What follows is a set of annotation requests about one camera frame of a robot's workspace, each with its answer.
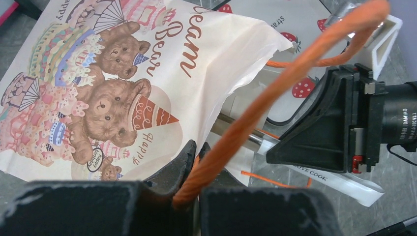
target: lens barrel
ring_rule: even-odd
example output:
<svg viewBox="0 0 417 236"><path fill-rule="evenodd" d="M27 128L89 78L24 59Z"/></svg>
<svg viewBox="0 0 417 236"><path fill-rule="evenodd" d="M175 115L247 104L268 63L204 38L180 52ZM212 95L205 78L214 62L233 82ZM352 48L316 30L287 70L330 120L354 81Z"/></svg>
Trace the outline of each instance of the lens barrel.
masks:
<svg viewBox="0 0 417 236"><path fill-rule="evenodd" d="M417 82L386 86L386 90L381 143L414 142L417 138Z"/></svg>

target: orange rope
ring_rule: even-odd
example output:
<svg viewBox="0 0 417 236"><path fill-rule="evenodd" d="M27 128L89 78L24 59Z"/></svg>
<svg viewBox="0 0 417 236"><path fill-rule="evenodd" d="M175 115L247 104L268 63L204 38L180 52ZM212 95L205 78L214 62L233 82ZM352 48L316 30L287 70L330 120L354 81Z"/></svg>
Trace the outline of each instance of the orange rope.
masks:
<svg viewBox="0 0 417 236"><path fill-rule="evenodd" d="M275 185L278 185L278 186L281 186L281 187L284 187L284 188L299 188L298 186L293 186L293 185L288 185L288 184L280 183L280 182L277 182L275 180L272 180L272 179L269 179L269 178L265 178L265 177L262 177L260 175L254 174L254 173L250 173L250 172L246 172L246 171L241 171L240 173L242 175L250 176L250 177L254 177L254 178L258 178L260 180L263 180L263 181L266 181L268 183L272 183L272 184L275 184ZM310 187L310 185L311 185L311 178L308 178L308 181L307 181L307 184L306 184L305 187L308 188L308 187Z"/></svg>
<svg viewBox="0 0 417 236"><path fill-rule="evenodd" d="M279 139L279 136L277 136L277 135L275 135L275 134L273 134L273 133L271 133L271 132L268 132L268 131L266 131L266 130L263 130L263 129L256 129L256 130L261 131L261 132L262 132L262 133L264 133L264 134L268 134L269 136L271 136L271 137L273 137L273 138Z"/></svg>
<svg viewBox="0 0 417 236"><path fill-rule="evenodd" d="M175 209L187 208L194 201L201 189L217 177L247 140L266 110L283 93L304 78L311 67L347 62L362 49L373 31L387 18L388 14L387 0L370 0L355 8L343 21L325 30L293 63L282 64L286 69L252 102L240 118L233 122L213 149L190 173L181 189L174 195L173 207ZM355 36L345 53L334 58L320 60L326 52L351 32L355 32Z"/></svg>

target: party hat illustration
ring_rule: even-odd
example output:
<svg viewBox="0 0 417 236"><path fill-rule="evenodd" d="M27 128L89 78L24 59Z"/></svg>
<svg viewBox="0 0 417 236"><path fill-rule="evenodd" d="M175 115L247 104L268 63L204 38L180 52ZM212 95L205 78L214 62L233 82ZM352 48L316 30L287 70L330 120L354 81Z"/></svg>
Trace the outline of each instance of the party hat illustration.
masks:
<svg viewBox="0 0 417 236"><path fill-rule="evenodd" d="M135 59L133 60L133 65L139 65L140 63L148 60L148 57L145 57L144 55L138 53L135 57Z"/></svg>
<svg viewBox="0 0 417 236"><path fill-rule="evenodd" d="M130 107L131 131L178 122L173 115L158 107L145 96L138 95Z"/></svg>

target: bear print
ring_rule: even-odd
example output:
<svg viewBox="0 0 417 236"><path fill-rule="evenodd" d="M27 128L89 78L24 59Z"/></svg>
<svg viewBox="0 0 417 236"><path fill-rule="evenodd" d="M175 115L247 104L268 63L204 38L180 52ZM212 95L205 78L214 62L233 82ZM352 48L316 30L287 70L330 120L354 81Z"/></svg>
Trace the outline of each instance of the bear print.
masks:
<svg viewBox="0 0 417 236"><path fill-rule="evenodd" d="M92 159L89 138L111 141L124 148L132 145L137 131L128 131L128 113L133 99L141 94L149 97L151 86L147 79L131 82L122 79L105 80L101 69L90 66L89 75L95 76L92 86L77 87L77 100L88 104L83 117L70 115L70 142L75 148L74 161L84 165Z"/></svg>
<svg viewBox="0 0 417 236"><path fill-rule="evenodd" d="M150 47L149 42L138 41L131 35L139 29L138 23L127 22L100 33L99 44L104 46L104 49L97 55L96 61L104 72L125 80L132 78L138 70L138 67L133 65L135 57L138 53L144 55Z"/></svg>
<svg viewBox="0 0 417 236"><path fill-rule="evenodd" d="M117 181L118 174L121 173L120 166L112 165L113 158L106 157L101 164L99 171L101 171L101 180L102 181Z"/></svg>

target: white paper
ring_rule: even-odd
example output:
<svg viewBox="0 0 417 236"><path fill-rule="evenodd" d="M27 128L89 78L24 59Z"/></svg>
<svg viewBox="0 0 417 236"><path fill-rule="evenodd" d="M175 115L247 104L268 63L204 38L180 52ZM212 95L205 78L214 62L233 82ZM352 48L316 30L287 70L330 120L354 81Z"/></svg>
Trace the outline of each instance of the white paper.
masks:
<svg viewBox="0 0 417 236"><path fill-rule="evenodd" d="M189 140L199 150L226 97L289 47L181 0L50 1L0 83L0 170L146 178Z"/></svg>

